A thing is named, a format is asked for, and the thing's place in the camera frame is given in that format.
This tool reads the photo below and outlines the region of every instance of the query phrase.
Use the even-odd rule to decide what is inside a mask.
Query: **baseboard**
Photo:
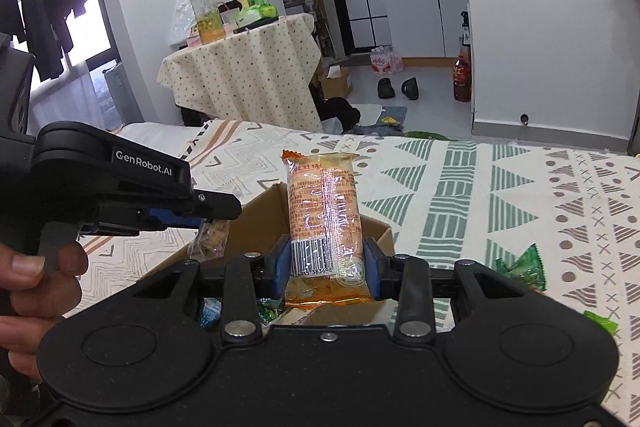
[[[456,58],[445,57],[402,57],[405,68],[452,68]]]
[[[609,149],[615,152],[626,152],[628,145],[628,140],[603,134],[482,121],[474,122],[472,134],[474,136],[562,144],[586,149]]]

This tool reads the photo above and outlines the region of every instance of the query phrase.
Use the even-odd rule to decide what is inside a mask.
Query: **patterned bedsheet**
[[[186,152],[197,188],[242,203],[286,181],[282,149],[355,152],[360,211],[388,222],[397,252],[451,267],[461,257],[493,266],[532,243],[546,294],[620,324],[620,368],[604,405],[640,425],[640,160],[568,148],[402,137],[328,136],[211,121]],[[188,243],[166,230],[137,238],[85,238],[89,272],[78,310],[134,283]],[[436,303],[443,327],[448,304]]]

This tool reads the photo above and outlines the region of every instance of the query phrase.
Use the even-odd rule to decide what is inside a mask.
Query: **human hand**
[[[0,245],[0,289],[11,292],[17,317],[0,316],[0,347],[9,350],[14,369],[41,380],[36,350],[44,334],[82,297],[76,275],[84,274],[89,259],[79,243],[58,250],[57,272],[44,275],[44,257],[22,255]]]

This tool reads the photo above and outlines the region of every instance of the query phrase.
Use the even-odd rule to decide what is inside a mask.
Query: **black shoe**
[[[402,83],[402,94],[409,100],[418,100],[420,93],[418,92],[418,81],[415,80],[415,77]]]
[[[378,98],[386,99],[396,96],[393,86],[391,85],[391,79],[380,78],[378,81]]]

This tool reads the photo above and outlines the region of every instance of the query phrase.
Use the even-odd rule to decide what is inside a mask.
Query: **green candy wrapper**
[[[535,243],[527,248],[511,266],[507,266],[504,259],[496,259],[494,270],[530,290],[540,292],[546,290],[545,268],[542,266]]]
[[[590,312],[588,310],[585,310],[584,313],[582,314],[585,317],[591,319],[594,322],[597,322],[599,325],[601,325],[603,328],[605,328],[607,331],[609,331],[610,334],[614,334],[616,331],[618,331],[618,323],[614,322],[614,321],[610,321],[609,319],[606,319],[605,317],[600,317],[599,315],[596,315],[593,312]]]

